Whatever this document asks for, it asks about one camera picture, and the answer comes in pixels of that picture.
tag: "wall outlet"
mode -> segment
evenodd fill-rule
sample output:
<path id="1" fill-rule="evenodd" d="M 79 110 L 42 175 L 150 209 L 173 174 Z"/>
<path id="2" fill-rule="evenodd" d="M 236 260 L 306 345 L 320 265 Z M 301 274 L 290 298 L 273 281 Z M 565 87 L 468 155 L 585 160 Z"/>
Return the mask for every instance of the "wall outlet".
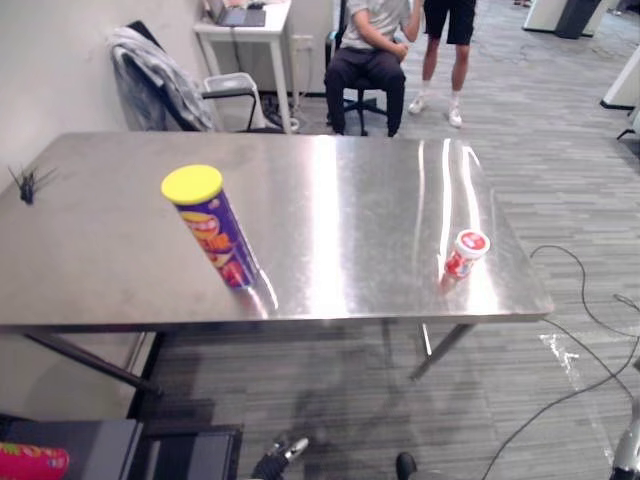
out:
<path id="1" fill-rule="evenodd" d="M 293 35 L 292 39 L 296 50 L 313 50 L 313 35 Z"/>

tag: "desk leg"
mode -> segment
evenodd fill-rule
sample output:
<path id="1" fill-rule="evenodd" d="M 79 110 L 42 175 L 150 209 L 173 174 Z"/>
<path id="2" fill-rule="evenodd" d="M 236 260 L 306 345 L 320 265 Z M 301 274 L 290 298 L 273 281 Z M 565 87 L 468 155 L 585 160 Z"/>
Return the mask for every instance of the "desk leg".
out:
<path id="1" fill-rule="evenodd" d="M 300 106 L 300 92 L 298 91 L 298 76 L 296 75 L 296 56 L 293 53 L 293 35 L 291 34 L 291 21 L 287 18 L 284 24 L 284 38 L 287 46 L 287 52 L 289 53 L 289 65 L 291 65 L 291 91 L 293 93 L 293 108 Z"/>
<path id="2" fill-rule="evenodd" d="M 93 370 L 104 373 L 111 378 L 120 380 L 121 382 L 137 388 L 138 390 L 162 395 L 162 389 L 155 383 L 133 375 L 127 370 L 109 363 L 97 355 L 94 355 L 93 353 L 88 352 L 56 335 L 27 334 L 25 337 L 29 340 L 33 340 L 43 347 L 48 348 L 49 350 L 53 350 L 54 352 L 92 368 Z"/>
<path id="3" fill-rule="evenodd" d="M 271 47 L 271 61 L 273 62 L 273 74 L 276 78 L 276 90 L 278 91 L 278 105 L 280 105 L 280 118 L 285 133 L 291 133 L 291 118 L 289 116 L 289 101 L 287 99 L 287 84 L 284 80 L 284 64 L 282 63 L 282 51 L 280 40 L 269 42 Z"/>
<path id="4" fill-rule="evenodd" d="M 209 75 L 217 77 L 218 75 L 220 75 L 220 65 L 218 65 L 218 57 L 216 57 L 216 52 L 213 49 L 213 45 L 204 34 L 198 35 L 198 43 L 200 43 L 200 48 L 202 49 L 202 54 L 204 55 L 204 63 L 207 64 Z M 224 122 L 222 121 L 222 116 L 220 115 L 220 113 L 218 112 L 218 108 L 216 107 L 216 101 L 207 100 L 207 104 L 211 105 L 211 114 L 213 115 L 213 123 L 216 126 L 216 130 L 224 132 Z"/>
<path id="5" fill-rule="evenodd" d="M 433 353 L 431 355 L 428 355 L 427 358 L 422 362 L 422 364 L 420 364 L 418 368 L 414 370 L 414 372 L 411 374 L 411 377 L 410 377 L 411 380 L 413 381 L 420 380 L 422 376 L 425 373 L 427 373 L 429 368 L 431 368 L 433 364 L 435 364 L 438 360 L 444 357 L 445 354 L 449 350 L 451 350 L 454 347 L 454 345 L 460 341 L 462 337 L 464 337 L 467 333 L 469 333 L 473 327 L 474 327 L 473 325 L 456 325 L 455 327 L 453 327 L 453 330 L 451 330 L 447 334 L 447 336 L 444 337 L 444 339 L 438 344 L 435 350 L 433 350 Z M 426 333 L 426 330 L 423 330 L 422 326 L 421 326 L 421 332 L 423 335 Z M 426 345 L 429 345 L 428 338 L 426 339 Z"/>

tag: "white t-shirt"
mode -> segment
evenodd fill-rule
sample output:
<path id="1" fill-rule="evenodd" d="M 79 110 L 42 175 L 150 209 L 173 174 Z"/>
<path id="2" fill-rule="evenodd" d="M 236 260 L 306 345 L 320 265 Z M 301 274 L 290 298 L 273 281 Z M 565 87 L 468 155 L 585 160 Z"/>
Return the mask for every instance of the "white t-shirt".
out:
<path id="1" fill-rule="evenodd" d="M 399 26 L 406 27 L 411 16 L 409 0 L 348 0 L 349 24 L 342 37 L 341 47 L 374 48 L 364 41 L 353 23 L 353 15 L 365 8 L 369 10 L 371 26 L 391 41 L 396 29 Z"/>

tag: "pringles can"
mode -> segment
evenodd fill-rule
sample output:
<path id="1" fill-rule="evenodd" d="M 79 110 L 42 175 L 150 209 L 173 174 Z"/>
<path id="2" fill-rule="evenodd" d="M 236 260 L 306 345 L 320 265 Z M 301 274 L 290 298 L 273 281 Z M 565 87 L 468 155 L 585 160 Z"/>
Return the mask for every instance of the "pringles can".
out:
<path id="1" fill-rule="evenodd" d="M 162 193 L 178 209 L 229 287 L 247 287 L 255 281 L 255 262 L 222 189 L 222 174 L 216 168 L 178 168 L 163 180 Z"/>

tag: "red and white container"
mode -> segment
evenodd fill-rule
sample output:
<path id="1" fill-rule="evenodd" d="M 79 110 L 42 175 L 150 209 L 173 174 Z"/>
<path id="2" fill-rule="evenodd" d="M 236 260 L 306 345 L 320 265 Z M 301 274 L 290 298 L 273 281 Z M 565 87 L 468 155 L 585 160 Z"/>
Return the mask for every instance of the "red and white container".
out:
<path id="1" fill-rule="evenodd" d="M 461 231 L 454 243 L 453 252 L 445 263 L 445 271 L 456 278 L 466 277 L 474 262 L 482 258 L 490 246 L 489 238 L 481 231 Z"/>

